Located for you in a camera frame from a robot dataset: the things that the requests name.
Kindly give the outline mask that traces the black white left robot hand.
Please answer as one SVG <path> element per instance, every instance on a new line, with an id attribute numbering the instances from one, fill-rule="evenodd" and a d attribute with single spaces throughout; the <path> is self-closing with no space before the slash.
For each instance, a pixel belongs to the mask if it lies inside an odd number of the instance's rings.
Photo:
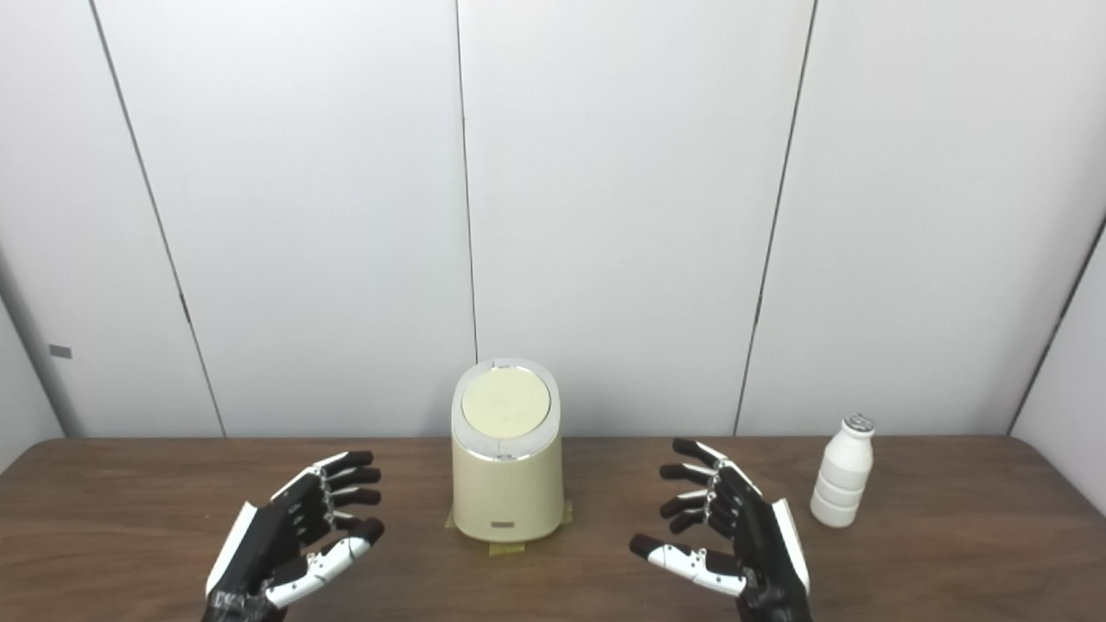
<path id="1" fill-rule="evenodd" d="M 378 505 L 371 450 L 328 456 L 299 471 L 267 505 L 244 502 L 205 584 L 205 621 L 283 621 L 378 543 L 385 525 L 347 505 Z"/>

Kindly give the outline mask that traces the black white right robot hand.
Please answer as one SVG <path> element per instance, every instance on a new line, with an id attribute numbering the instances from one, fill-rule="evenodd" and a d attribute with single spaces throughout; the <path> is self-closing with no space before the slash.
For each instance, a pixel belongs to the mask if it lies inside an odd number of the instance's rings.
<path id="1" fill-rule="evenodd" d="M 734 598 L 742 621 L 810 621 L 810 572 L 789 502 L 766 501 L 761 489 L 731 458 L 699 440 L 675 438 L 674 450 L 698 465 L 662 465 L 666 480 L 699 485 L 659 509 L 674 535 L 708 526 L 732 547 L 731 554 L 632 537 L 633 554 L 696 585 Z"/>

